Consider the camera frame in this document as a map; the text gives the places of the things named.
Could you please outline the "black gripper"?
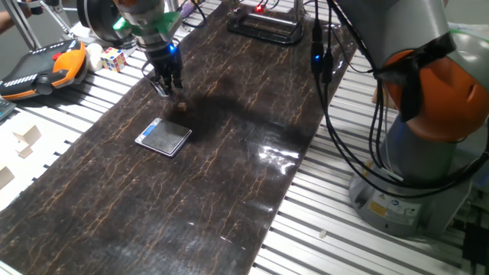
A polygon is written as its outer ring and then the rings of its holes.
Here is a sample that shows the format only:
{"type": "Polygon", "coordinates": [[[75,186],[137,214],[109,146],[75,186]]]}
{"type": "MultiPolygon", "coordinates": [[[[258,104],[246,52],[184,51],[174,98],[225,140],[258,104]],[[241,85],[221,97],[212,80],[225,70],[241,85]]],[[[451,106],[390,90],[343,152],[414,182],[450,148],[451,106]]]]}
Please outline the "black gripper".
{"type": "Polygon", "coordinates": [[[147,60],[153,65],[155,70],[161,75],[160,86],[163,96],[169,96],[173,92],[173,85],[177,89],[183,88],[182,69],[183,61],[180,52],[180,42],[176,40],[168,42],[165,46],[149,49],[145,52],[147,60]]]}

